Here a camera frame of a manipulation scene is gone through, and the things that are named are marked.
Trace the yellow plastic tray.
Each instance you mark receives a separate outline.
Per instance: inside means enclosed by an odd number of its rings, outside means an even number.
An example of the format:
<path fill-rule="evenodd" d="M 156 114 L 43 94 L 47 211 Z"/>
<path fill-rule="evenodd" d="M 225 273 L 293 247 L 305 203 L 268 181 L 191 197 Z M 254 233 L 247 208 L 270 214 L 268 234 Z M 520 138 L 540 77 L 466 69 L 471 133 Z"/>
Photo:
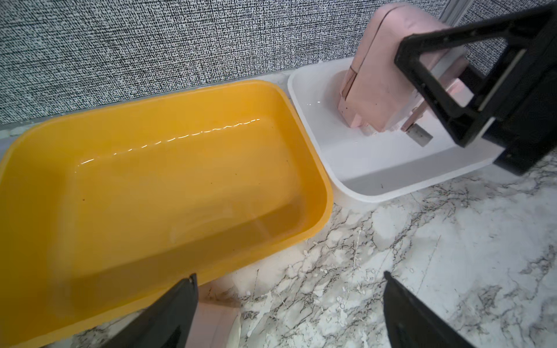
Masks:
<path fill-rule="evenodd" d="M 1 346 L 41 347 L 314 236 L 332 187 L 261 80 L 53 118 L 1 159 Z"/>

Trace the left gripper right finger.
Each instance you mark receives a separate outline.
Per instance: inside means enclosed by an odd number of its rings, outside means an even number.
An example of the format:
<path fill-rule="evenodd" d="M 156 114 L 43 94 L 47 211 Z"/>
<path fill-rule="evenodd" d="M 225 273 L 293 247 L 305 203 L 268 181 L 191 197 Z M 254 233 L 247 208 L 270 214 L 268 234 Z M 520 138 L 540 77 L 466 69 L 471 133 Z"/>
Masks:
<path fill-rule="evenodd" d="M 390 272 L 384 278 L 384 318 L 392 347 L 473 348 Z"/>

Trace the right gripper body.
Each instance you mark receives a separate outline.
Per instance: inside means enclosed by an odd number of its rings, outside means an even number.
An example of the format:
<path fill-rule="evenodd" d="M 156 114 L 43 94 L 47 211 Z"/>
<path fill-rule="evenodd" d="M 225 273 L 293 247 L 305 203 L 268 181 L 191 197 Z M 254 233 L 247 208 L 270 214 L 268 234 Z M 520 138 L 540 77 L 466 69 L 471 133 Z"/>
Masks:
<path fill-rule="evenodd" d="M 491 74 L 483 107 L 495 121 L 483 137 L 503 147 L 498 167 L 523 175 L 556 147 L 556 9 L 502 17 L 485 33 L 507 48 Z"/>

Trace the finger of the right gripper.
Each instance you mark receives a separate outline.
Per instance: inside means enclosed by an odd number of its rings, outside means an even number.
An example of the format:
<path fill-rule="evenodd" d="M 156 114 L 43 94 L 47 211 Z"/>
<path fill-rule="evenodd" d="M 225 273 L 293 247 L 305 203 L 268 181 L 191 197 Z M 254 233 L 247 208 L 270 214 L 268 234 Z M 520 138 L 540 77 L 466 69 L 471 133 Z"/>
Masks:
<path fill-rule="evenodd" d="M 395 55 L 396 66 L 422 95 L 452 140 L 461 147 L 468 146 L 479 135 L 484 136 L 495 121 L 494 116 L 484 111 L 483 104 L 495 90 L 497 82 L 491 74 L 503 53 L 490 73 L 483 75 L 459 51 L 480 41 L 506 41 L 488 38 L 485 33 L 502 17 L 407 36 Z"/>

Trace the white plastic tray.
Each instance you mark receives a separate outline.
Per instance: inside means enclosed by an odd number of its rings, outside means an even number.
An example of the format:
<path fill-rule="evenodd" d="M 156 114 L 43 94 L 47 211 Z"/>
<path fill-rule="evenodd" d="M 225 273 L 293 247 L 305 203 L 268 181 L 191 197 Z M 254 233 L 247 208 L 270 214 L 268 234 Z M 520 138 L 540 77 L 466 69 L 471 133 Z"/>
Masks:
<path fill-rule="evenodd" d="M 420 146 L 401 130 L 349 128 L 339 114 L 339 89 L 349 58 L 296 69 L 290 97 L 334 190 L 334 202 L 360 209 L 490 165 L 503 148 L 477 137 L 463 148 L 427 110 L 418 126 L 432 140 Z"/>

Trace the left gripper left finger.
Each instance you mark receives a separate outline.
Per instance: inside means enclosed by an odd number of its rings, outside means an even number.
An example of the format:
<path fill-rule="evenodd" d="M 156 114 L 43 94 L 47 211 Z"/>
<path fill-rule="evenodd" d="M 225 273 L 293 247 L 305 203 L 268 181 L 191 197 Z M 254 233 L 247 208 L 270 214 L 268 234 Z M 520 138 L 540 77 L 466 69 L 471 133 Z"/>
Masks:
<path fill-rule="evenodd" d="M 169 289 L 105 347 L 185 347 L 199 303 L 197 275 Z"/>

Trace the pink sharpener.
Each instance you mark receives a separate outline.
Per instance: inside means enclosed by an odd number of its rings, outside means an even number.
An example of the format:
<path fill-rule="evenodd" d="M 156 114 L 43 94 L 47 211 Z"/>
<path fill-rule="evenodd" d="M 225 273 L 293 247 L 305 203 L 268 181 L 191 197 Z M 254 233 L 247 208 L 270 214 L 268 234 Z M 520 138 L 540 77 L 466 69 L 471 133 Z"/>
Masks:
<path fill-rule="evenodd" d="M 448 25 L 407 3 L 385 4 L 373 14 L 347 70 L 338 110 L 350 128 L 400 130 L 420 146 L 432 140 L 417 121 L 429 107 L 395 64 L 401 41 Z"/>
<path fill-rule="evenodd" d="M 238 307 L 200 302 L 185 348 L 238 348 L 241 325 L 241 312 Z"/>

